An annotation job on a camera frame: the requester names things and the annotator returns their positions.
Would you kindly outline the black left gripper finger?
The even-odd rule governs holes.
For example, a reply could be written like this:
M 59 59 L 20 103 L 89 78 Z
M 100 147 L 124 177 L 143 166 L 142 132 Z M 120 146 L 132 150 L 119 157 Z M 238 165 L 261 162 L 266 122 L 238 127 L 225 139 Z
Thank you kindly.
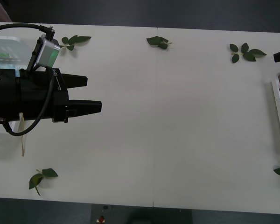
M 93 100 L 70 100 L 69 101 L 69 117 L 80 117 L 100 113 L 102 110 L 101 101 Z
M 78 76 L 71 74 L 61 74 L 63 81 L 61 83 L 62 89 L 78 88 L 87 86 L 88 78 L 86 76 Z

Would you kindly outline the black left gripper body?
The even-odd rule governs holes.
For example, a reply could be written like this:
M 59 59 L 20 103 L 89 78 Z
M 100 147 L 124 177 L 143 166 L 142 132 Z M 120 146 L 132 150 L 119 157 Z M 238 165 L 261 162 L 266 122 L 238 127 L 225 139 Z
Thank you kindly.
M 68 122 L 69 94 L 59 69 L 20 73 L 21 112 L 25 120 L 34 120 L 39 115 L 52 77 L 53 90 L 42 118 L 52 119 L 55 123 Z

